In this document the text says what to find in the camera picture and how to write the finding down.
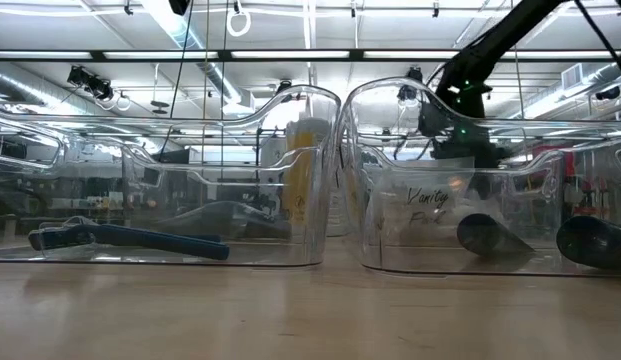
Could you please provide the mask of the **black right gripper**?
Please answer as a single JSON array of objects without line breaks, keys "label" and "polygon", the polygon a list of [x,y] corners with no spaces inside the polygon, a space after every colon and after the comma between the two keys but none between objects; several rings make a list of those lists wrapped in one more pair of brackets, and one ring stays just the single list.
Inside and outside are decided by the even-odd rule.
[{"label": "black right gripper", "polygon": [[432,157],[434,159],[452,159],[472,157],[477,169],[471,180],[470,188],[481,200],[487,200],[492,193],[492,170],[508,157],[508,149],[499,147],[490,141],[489,130],[472,121],[456,122],[446,133],[443,142],[433,141]]}]

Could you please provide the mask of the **dark blue tube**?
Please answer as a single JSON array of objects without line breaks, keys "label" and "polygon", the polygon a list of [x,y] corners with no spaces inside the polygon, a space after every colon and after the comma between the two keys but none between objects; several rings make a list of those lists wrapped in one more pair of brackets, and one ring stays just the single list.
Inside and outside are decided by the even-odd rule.
[{"label": "dark blue tube", "polygon": [[456,236],[463,248],[481,257],[534,252],[514,232],[487,214],[474,213],[464,217],[457,226]]},{"label": "dark blue tube", "polygon": [[556,234],[560,253],[569,260],[604,270],[621,271],[621,226],[591,216],[575,216]]}]

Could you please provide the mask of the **white vanity pack pouch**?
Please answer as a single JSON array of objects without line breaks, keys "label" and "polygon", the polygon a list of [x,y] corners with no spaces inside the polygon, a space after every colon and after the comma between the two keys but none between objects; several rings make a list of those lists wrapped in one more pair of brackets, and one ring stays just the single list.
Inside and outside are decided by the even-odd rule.
[{"label": "white vanity pack pouch", "polygon": [[423,246],[450,237],[473,165],[472,157],[415,160],[383,171],[372,194],[378,240]]}]

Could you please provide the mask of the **red cabinet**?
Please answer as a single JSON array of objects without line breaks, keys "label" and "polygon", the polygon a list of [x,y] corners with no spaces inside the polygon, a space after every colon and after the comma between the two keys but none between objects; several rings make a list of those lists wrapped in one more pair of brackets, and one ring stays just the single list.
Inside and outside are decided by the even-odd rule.
[{"label": "red cabinet", "polygon": [[574,154],[567,147],[556,145],[540,145],[532,149],[534,158],[539,157],[542,153],[548,151],[560,151],[563,156],[563,172],[565,177],[575,176]]}]

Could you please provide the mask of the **clear plastic bin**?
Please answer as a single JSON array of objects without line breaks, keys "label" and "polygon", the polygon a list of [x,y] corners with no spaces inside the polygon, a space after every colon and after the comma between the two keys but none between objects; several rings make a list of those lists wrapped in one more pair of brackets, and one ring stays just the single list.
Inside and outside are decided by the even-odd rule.
[{"label": "clear plastic bin", "polygon": [[309,117],[331,124],[329,212],[340,110],[336,94],[296,85],[239,119],[0,112],[0,261],[318,264],[326,234],[313,252],[293,241],[292,227],[286,239],[219,236],[230,248],[227,260],[105,244],[37,251],[28,234],[85,221],[158,231],[158,221],[218,201],[244,203],[289,223],[282,205],[290,165],[286,129]]},{"label": "clear plastic bin", "polygon": [[[402,85],[417,89],[414,101],[400,104]],[[408,161],[436,160],[432,140],[443,142],[446,133],[426,137],[418,131],[423,103],[446,106],[454,117],[489,130],[490,141],[511,155],[492,170],[492,193],[481,200],[470,188],[479,169],[473,165],[468,187],[459,197],[459,219],[452,235],[423,246],[392,246],[378,240],[372,218],[372,194],[383,171]],[[343,190],[348,241],[365,267],[414,274],[496,274],[542,276],[621,276],[621,271],[598,269],[563,256],[556,243],[560,226],[575,216],[578,181],[602,178],[609,191],[609,218],[621,226],[621,122],[525,121],[469,119],[444,104],[428,87],[408,78],[375,80],[355,88],[341,112],[338,181]],[[574,154],[575,176],[565,177],[560,151],[534,158],[540,145],[567,147]],[[474,213],[487,214],[505,225],[533,253],[481,257],[459,243],[460,221]]]}]

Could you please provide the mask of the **red equipment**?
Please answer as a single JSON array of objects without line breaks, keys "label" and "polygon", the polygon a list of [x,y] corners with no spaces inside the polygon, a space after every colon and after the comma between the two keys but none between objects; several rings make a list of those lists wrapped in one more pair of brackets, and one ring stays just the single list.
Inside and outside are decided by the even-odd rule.
[{"label": "red equipment", "polygon": [[609,191],[602,178],[578,181],[579,201],[573,208],[574,215],[585,215],[607,220],[609,218]]}]

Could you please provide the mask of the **yellow canister with white lid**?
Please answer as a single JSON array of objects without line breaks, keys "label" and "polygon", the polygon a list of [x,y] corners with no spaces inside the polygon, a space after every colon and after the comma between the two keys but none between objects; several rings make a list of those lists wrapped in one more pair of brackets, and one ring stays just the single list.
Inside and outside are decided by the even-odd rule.
[{"label": "yellow canister with white lid", "polygon": [[313,252],[320,252],[326,234],[330,133],[330,122],[317,117],[292,122],[286,129],[290,165],[284,172],[282,205],[293,241],[300,240]]}]

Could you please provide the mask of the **black beam with light strips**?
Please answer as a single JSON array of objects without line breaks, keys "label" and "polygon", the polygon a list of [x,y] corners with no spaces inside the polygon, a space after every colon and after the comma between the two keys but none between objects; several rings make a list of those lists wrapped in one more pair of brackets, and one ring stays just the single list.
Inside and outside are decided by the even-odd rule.
[{"label": "black beam with light strips", "polygon": [[[0,62],[445,62],[457,50],[0,50]],[[606,50],[507,51],[498,62],[608,62]]]}]

